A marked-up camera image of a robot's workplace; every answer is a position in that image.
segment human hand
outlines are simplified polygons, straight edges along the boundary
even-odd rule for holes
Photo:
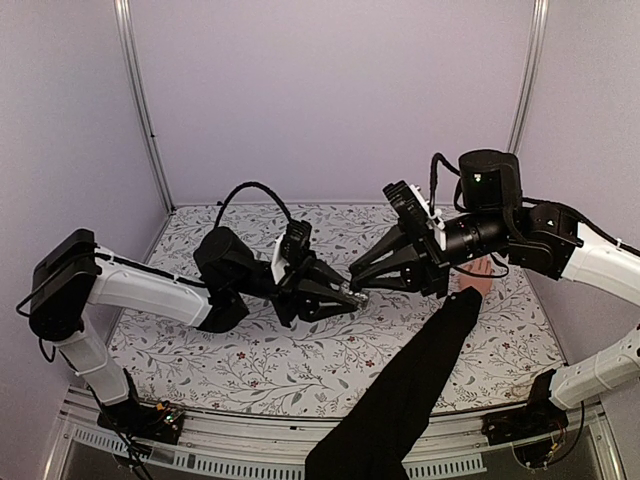
[[[469,263],[465,263],[461,266],[463,270],[466,270],[471,273],[476,273],[478,275],[492,275],[493,274],[493,264],[488,256],[484,256],[481,258],[477,258]],[[467,287],[473,287],[483,297],[487,296],[487,293],[491,290],[491,285],[493,284],[492,278],[477,278],[471,277],[469,275],[465,275],[464,273],[458,274],[458,288],[460,291],[464,290]]]

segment metal frame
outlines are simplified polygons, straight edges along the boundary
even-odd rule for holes
[[[175,212],[171,212],[169,213],[169,215],[165,217],[164,222],[162,223],[162,227],[160,227],[160,230],[158,231],[156,236],[153,238],[153,241],[151,242],[151,244],[149,245],[149,248],[145,252],[144,257],[142,257],[143,263],[149,263],[151,261],[151,256],[153,255],[153,252],[158,247],[158,245],[160,245],[160,241],[162,240],[162,237],[164,237],[164,234],[167,231],[167,228],[169,228],[169,224],[171,223],[171,219],[173,218],[174,215],[175,215]]]
[[[138,112],[138,121],[142,129],[142,135],[145,141],[145,147],[151,164],[151,172],[155,180],[162,206],[167,214],[175,210],[175,204],[169,191],[169,183],[160,159],[160,149],[156,142],[156,135],[151,123],[151,115],[149,106],[144,93],[142,84],[142,74],[140,72],[140,64],[138,63],[138,52],[133,35],[133,24],[131,22],[131,10],[129,9],[129,0],[114,0],[116,9],[116,21],[118,23],[118,31],[120,33],[120,42],[122,43],[122,53],[124,54],[127,73],[129,74],[129,83],[133,93],[133,101]]]
[[[494,411],[510,408],[513,407],[497,408]],[[98,413],[98,407],[88,391],[75,387],[69,389],[56,420],[53,435],[55,445],[44,476],[46,480],[60,478],[71,442],[74,440],[122,455],[122,446],[113,432],[96,425]],[[403,462],[416,474],[412,478],[434,478],[428,475],[423,477],[419,470],[423,467],[427,470],[429,465],[444,466],[445,463],[459,463],[472,458],[480,458],[474,469],[480,471],[484,469],[481,461],[483,454],[510,448],[509,444],[488,444],[487,438],[480,432],[483,413],[457,413],[432,418],[429,428]],[[577,429],[580,410],[572,410],[568,412],[568,416],[569,430]],[[311,446],[338,423],[339,419],[266,417],[189,409],[179,445],[142,442],[155,447],[149,463],[166,468],[214,475],[216,478],[245,478],[236,476],[240,473],[239,467],[253,466],[271,470],[272,473],[274,470],[295,472],[297,477],[297,472],[304,465]],[[599,402],[586,406],[585,427],[588,427],[592,437],[603,478],[624,478],[607,418]],[[529,438],[511,445],[526,444],[543,438],[546,436]],[[229,465],[231,471],[227,473],[230,475],[216,475],[213,469],[209,473],[209,468],[215,464]],[[238,468],[236,475],[232,473],[233,465]]]
[[[527,114],[529,113],[529,106],[531,105],[533,85],[536,80],[540,57],[542,55],[542,44],[544,42],[548,9],[548,0],[535,0],[531,29],[529,32],[529,51],[527,52],[524,76],[522,77],[522,85],[520,87],[520,98],[518,99],[516,116],[513,119],[509,144],[507,146],[507,151],[516,155],[522,143],[524,126],[527,120]]]
[[[522,142],[524,126],[533,94],[533,85],[535,83],[540,57],[542,55],[548,3],[548,0],[535,0],[534,3],[533,17],[529,32],[529,48],[525,60],[520,97],[518,99],[518,105],[507,146],[507,151],[515,154],[518,153]],[[149,112],[149,106],[144,93],[129,0],[114,0],[114,5],[124,61],[127,67],[127,73],[129,74],[129,83],[131,85],[134,103],[138,112],[140,128],[142,129],[145,147],[151,164],[151,171],[153,173],[163,207],[169,214],[176,209],[176,204],[173,201],[164,166],[160,158],[160,149],[158,147],[158,142],[156,141],[156,135],[151,123],[151,114]]]

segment vertical metal pole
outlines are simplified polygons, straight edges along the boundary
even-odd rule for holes
[[[544,42],[544,32],[547,24],[548,7],[548,0],[535,0],[533,18],[531,20],[531,30],[529,33],[529,51],[527,52],[522,86],[520,88],[520,98],[518,99],[518,107],[513,119],[511,135],[509,136],[509,144],[507,146],[507,151],[514,154],[517,154],[520,150],[520,143],[522,142],[522,135],[524,133],[527,114],[531,104],[533,85],[536,80],[538,65],[542,55],[542,44]]]
[[[118,31],[120,33],[120,42],[122,43],[122,52],[124,54],[124,62],[129,74],[129,83],[133,93],[133,100],[138,111],[138,121],[144,137],[144,143],[149,155],[151,163],[151,171],[162,200],[162,205],[169,214],[175,210],[175,204],[169,191],[169,183],[160,160],[160,150],[156,142],[153,125],[151,124],[151,115],[144,94],[142,85],[142,75],[140,74],[140,65],[138,63],[138,53],[133,36],[133,25],[131,22],[131,11],[129,9],[129,0],[115,0],[116,21],[118,23]]]

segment cable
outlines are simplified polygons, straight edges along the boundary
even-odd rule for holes
[[[603,237],[609,243],[612,243],[612,244],[614,244],[616,246],[618,246],[618,243],[619,243],[618,248],[620,248],[621,250],[624,250],[626,252],[629,252],[632,255],[636,255],[636,256],[640,257],[640,250],[632,247],[631,245],[627,245],[626,243],[618,242],[617,239],[613,238],[607,232],[605,232],[600,227],[598,227],[595,223],[593,223],[591,220],[589,220],[583,213],[579,212],[578,210],[576,210],[573,207],[570,207],[569,205],[565,205],[564,203],[560,203],[560,202],[550,202],[550,201],[547,201],[547,200],[538,200],[537,198],[529,198],[529,197],[523,198],[522,201],[523,202],[527,202],[527,203],[531,203],[533,205],[540,205],[542,203],[548,203],[550,205],[555,205],[555,206],[561,207],[561,208],[567,210],[576,219],[578,219],[579,221],[581,221],[582,223],[587,225],[591,230],[593,230],[595,233],[597,233],[598,235]]]
[[[454,175],[460,176],[460,170],[451,165],[443,154],[437,152],[431,158],[431,172],[429,175],[429,210],[431,215],[435,215],[436,189],[438,188],[438,163],[442,163],[447,170]]]
[[[147,272],[147,273],[152,273],[154,275],[158,275],[160,277],[166,278],[168,280],[175,281],[177,283],[182,283],[184,285],[189,285],[189,286],[198,287],[198,288],[206,288],[206,284],[203,283],[203,282],[199,282],[199,281],[196,281],[196,280],[191,280],[190,278],[186,278],[186,277],[173,275],[173,274],[171,274],[169,272],[165,272],[164,270],[160,270],[158,268],[150,267],[150,266],[144,265],[142,263],[134,262],[134,261],[129,260],[127,258],[111,256],[111,255],[107,255],[106,253],[98,253],[98,252],[95,252],[95,251],[93,251],[93,252],[85,252],[85,253],[80,253],[78,255],[74,255],[72,257],[69,257],[64,263],[62,263],[62,265],[60,265],[60,267],[56,268],[53,271],[53,273],[51,275],[49,275],[49,277],[47,277],[47,279],[44,282],[42,282],[40,285],[38,285],[38,287],[34,291],[32,291],[29,295],[27,295],[16,306],[16,313],[18,315],[22,316],[22,317],[30,318],[31,315],[29,313],[25,312],[24,310],[22,310],[22,307],[24,307],[27,303],[29,303],[31,300],[33,300],[33,298],[36,295],[38,295],[47,285],[49,285],[58,276],[60,276],[60,274],[66,268],[68,268],[69,265],[71,265],[74,262],[77,262],[78,260],[82,260],[83,258],[87,258],[87,257],[100,258],[100,259],[108,261],[108,262],[113,262],[113,263],[118,263],[120,265],[125,265],[127,267],[135,268],[137,270],[141,270],[141,271]]]
[[[453,266],[451,268],[453,270],[455,270],[456,272],[458,272],[458,273],[461,273],[463,275],[467,275],[467,276],[473,277],[473,278],[493,278],[493,279],[498,279],[498,278],[504,278],[507,275],[509,275],[509,272],[510,272],[509,265],[507,265],[507,264],[503,263],[502,261],[498,260],[493,253],[490,253],[489,256],[493,260],[493,263],[495,263],[499,267],[505,268],[506,271],[503,272],[503,273],[500,273],[498,275],[485,275],[485,274],[482,274],[482,273],[470,272],[470,271],[465,270],[464,268],[460,268],[458,266]]]
[[[91,392],[91,395],[93,395],[93,398],[98,404],[98,408],[100,409],[100,412],[102,413],[103,417],[107,420],[107,423],[109,424],[111,429],[114,432],[116,432],[116,435],[118,435],[122,443],[124,443],[125,447],[127,447],[127,455],[129,456],[129,461],[132,463],[136,463],[136,465],[130,465],[131,471],[140,480],[153,480],[153,477],[151,476],[151,474],[149,473],[145,465],[142,463],[142,460],[140,459],[140,454],[136,451],[137,449],[140,449],[140,446],[138,445],[138,443],[135,440],[133,440],[131,436],[123,434],[121,430],[115,426],[115,424],[111,421],[109,416],[106,414],[106,412],[102,408],[102,403],[100,403],[100,399],[98,398],[98,395],[96,395],[96,392],[91,387],[89,387],[89,391]],[[145,476],[147,477],[146,479],[140,474],[140,472],[137,471],[138,468],[140,468],[144,472]]]
[[[47,285],[53,282],[69,265],[83,258],[94,257],[95,255],[96,255],[95,252],[85,252],[85,253],[80,253],[78,255],[69,257],[64,263],[62,263],[62,265],[56,268],[54,272],[51,275],[49,275],[49,277],[44,282],[38,285],[38,287],[33,292],[27,295],[24,298],[24,300],[22,300],[18,305],[16,305],[16,313],[23,317],[29,318],[30,315],[27,312],[22,311],[22,307],[24,307],[27,303],[29,303],[33,299],[33,297],[39,294]]]
[[[53,363],[54,360],[56,359],[56,351],[57,351],[55,345],[53,346],[53,350],[51,350],[51,356],[47,355],[47,352],[44,349],[44,342],[41,338],[38,338],[38,346],[40,347],[40,353],[42,353],[42,356],[44,357],[44,359],[49,363]]]
[[[580,437],[582,436],[582,431],[584,430],[584,417],[585,417],[584,402],[580,402],[580,405],[582,407],[582,413],[580,415],[580,427],[578,428],[578,433],[576,435],[575,440],[573,441],[573,443],[569,447],[569,450],[567,450],[563,456],[558,457],[558,458],[556,458],[554,460],[551,460],[549,463],[547,463],[547,466],[555,465],[556,463],[559,463],[562,460],[564,460],[565,458],[567,458],[571,454],[571,452],[573,452],[573,450],[576,448],[576,446],[578,445],[578,442],[580,441]]]
[[[462,183],[460,182],[460,179],[458,179],[458,183],[456,183],[456,190],[453,193],[453,206],[460,213],[469,213],[470,210],[460,205],[460,196],[462,196]]]
[[[213,228],[217,228],[220,225],[220,220],[222,220],[222,215],[224,214],[224,211],[229,206],[229,203],[231,203],[231,200],[233,200],[233,197],[235,197],[238,194],[238,192],[246,188],[257,188],[259,190],[262,190],[267,195],[269,195],[271,199],[274,202],[276,202],[278,207],[280,207],[280,210],[282,210],[282,213],[284,213],[284,216],[287,217],[287,221],[288,222],[291,221],[291,218],[292,218],[291,212],[289,212],[289,209],[284,204],[282,199],[276,194],[276,192],[274,192],[269,187],[267,187],[266,185],[260,182],[245,182],[245,183],[241,183],[240,185],[235,187],[233,190],[231,190],[231,193],[227,196],[227,198],[224,199],[224,202],[222,202],[222,206],[220,207],[220,211],[218,212],[218,216],[216,217],[216,221],[213,225]]]

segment black cloth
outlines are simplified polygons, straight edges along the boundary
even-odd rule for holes
[[[481,305],[473,288],[447,298],[309,453],[306,480],[408,479],[402,459],[427,428]]]

